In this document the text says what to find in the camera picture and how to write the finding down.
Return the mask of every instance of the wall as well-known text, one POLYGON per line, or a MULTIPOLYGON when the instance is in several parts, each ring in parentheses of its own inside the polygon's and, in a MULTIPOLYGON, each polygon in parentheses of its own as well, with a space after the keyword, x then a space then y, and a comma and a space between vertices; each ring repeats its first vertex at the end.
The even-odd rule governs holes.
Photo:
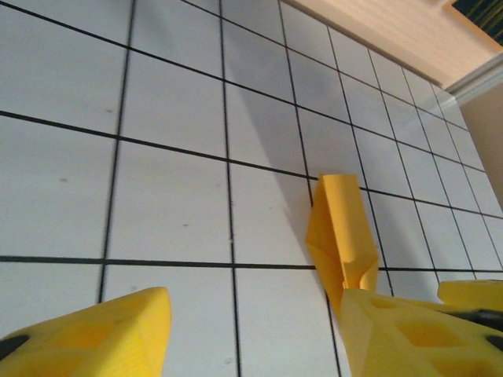
POLYGON ((450 0, 289 0, 448 87, 501 47, 444 9, 450 0))
POLYGON ((503 207, 503 83, 461 105, 480 159, 503 207))

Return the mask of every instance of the white tile floor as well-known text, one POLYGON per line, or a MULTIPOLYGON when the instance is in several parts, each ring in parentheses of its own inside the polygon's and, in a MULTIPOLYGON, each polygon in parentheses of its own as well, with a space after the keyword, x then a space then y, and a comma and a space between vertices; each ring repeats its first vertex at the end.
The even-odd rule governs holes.
POLYGON ((165 376, 348 376, 303 242, 322 173, 358 175, 380 293, 503 278, 456 101, 338 31, 276 0, 0 10, 0 336, 162 285, 165 376))

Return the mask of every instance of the yellow 3d-printed part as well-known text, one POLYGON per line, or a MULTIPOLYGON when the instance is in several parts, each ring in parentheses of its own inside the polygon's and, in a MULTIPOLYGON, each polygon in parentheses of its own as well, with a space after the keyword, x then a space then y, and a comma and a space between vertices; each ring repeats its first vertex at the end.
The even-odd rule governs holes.
POLYGON ((503 311, 503 281, 500 280, 443 281, 437 295, 448 305, 503 311))
POLYGON ((166 288, 145 289, 8 335, 0 375, 159 377, 170 322, 166 288))
POLYGON ((503 332, 405 300, 347 289, 340 330, 353 377, 503 375, 503 332))
POLYGON ((356 175, 320 176, 306 244, 337 315, 344 288, 375 290, 379 256, 356 175))

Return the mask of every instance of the yellow plastic piece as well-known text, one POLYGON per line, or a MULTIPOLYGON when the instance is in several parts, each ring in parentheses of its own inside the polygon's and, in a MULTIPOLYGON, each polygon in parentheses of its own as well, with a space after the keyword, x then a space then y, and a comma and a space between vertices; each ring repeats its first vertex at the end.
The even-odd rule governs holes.
POLYGON ((375 290, 379 255, 356 175, 320 176, 306 244, 337 316, 344 288, 375 290))
POLYGON ((503 311, 503 281, 500 280, 443 281, 437 295, 448 305, 503 311))
POLYGON ((501 351, 485 340, 503 332, 405 300, 345 290, 340 330, 353 377, 503 375, 501 351))
POLYGON ((170 331, 166 288, 149 288, 16 331, 30 338, 2 377, 159 377, 170 331))

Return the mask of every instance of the floor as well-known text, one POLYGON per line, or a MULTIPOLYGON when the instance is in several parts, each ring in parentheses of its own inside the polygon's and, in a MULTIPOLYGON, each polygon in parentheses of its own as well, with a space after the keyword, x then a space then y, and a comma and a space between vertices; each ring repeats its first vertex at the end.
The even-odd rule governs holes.
POLYGON ((357 174, 378 291, 503 279, 455 100, 276 0, 0 1, 0 336, 144 287, 164 376, 349 376, 304 246, 357 174))

